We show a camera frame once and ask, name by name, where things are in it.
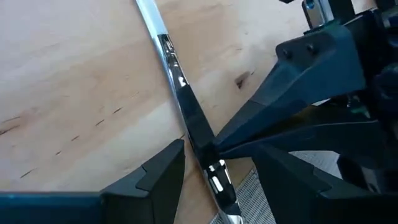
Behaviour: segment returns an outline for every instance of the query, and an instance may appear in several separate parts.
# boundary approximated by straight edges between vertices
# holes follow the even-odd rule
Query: metal bar
[[[170,89],[182,115],[187,134],[203,175],[225,223],[243,223],[225,161],[213,145],[214,134],[200,108],[154,0],[136,0],[160,57]]]

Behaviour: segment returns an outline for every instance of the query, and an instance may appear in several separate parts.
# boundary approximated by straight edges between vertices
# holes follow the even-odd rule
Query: wooden surface
[[[275,46],[307,29],[299,1],[157,3],[215,133],[272,68]],[[0,189],[100,190],[181,137],[134,1],[0,1]],[[186,155],[176,223],[207,223],[216,209]],[[235,185],[252,167],[228,164]]]

